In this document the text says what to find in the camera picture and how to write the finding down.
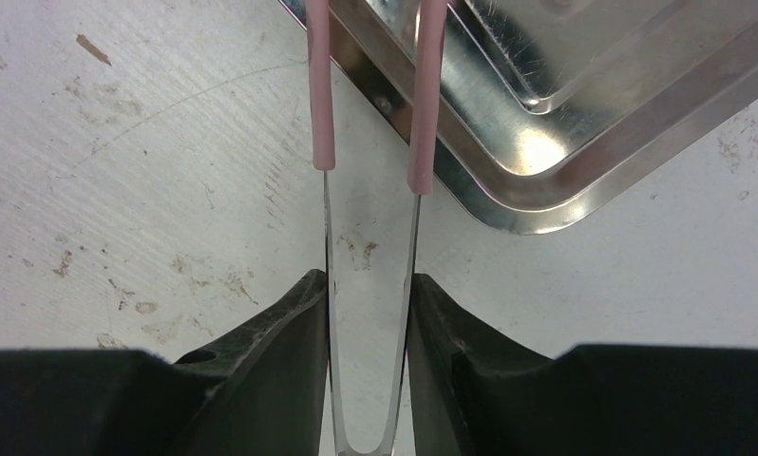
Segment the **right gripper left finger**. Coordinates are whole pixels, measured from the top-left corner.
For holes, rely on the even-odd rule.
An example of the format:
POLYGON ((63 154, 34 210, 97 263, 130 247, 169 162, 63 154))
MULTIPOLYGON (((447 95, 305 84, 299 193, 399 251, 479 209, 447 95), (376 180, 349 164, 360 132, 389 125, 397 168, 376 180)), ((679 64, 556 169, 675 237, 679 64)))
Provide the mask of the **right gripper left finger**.
POLYGON ((323 272, 167 362, 141 350, 1 350, 0 455, 314 455, 323 272))

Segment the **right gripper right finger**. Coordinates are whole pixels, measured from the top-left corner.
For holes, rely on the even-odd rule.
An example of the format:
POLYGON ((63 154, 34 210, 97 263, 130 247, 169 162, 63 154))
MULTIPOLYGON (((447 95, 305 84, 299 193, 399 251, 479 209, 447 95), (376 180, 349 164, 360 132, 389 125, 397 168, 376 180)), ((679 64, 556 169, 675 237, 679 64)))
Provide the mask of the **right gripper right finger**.
POLYGON ((758 350, 578 345, 549 358, 412 280, 419 455, 758 455, 758 350))

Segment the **steel chocolate tray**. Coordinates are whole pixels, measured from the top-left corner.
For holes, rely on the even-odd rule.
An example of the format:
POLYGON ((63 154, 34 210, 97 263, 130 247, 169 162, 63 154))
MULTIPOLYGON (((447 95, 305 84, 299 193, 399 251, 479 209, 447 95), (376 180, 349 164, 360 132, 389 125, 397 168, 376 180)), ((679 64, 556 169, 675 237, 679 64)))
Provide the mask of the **steel chocolate tray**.
POLYGON ((758 99, 758 1, 453 1, 441 93, 437 179, 554 232, 758 99))

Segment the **pink cat paw tongs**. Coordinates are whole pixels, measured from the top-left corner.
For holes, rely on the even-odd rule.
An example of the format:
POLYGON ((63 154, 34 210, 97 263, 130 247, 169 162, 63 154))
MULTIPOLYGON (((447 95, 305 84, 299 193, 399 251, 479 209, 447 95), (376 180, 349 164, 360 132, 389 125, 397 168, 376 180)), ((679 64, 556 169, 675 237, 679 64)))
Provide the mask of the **pink cat paw tongs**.
MULTIPOLYGON (((333 58, 336 44, 332 38, 332 4, 329 1, 310 1, 306 6, 309 51, 310 109, 313 141, 313 166, 323 179, 325 220, 325 266, 327 276, 327 305, 329 318, 329 378, 331 384, 333 444, 338 455, 356 455, 349 439, 346 415, 346 393, 342 385, 342 350, 356 336, 346 329, 342 312, 358 298, 373 300, 367 288, 344 284, 337 273, 338 244, 336 229, 348 216, 359 221, 369 220, 368 211, 379 201, 371 191, 379 191, 383 179, 379 178, 378 161, 371 159, 361 166, 353 162, 345 172, 335 168, 335 120, 332 72, 346 72, 346 66, 333 58)), ((402 412, 403 388, 408 361, 408 333, 412 279, 415 273, 422 198, 433 188, 434 154, 437 142, 437 123, 440 105, 440 83, 445 39, 445 1, 418 1, 409 22, 414 45, 413 94, 410 103, 410 143, 407 186, 411 202, 407 260, 396 271, 405 276, 404 288, 398 293, 382 292, 376 298, 388 304, 392 298, 400 300, 399 322, 395 328, 393 371, 388 394, 388 411, 381 439, 373 455, 395 455, 398 452, 399 418, 402 412)))

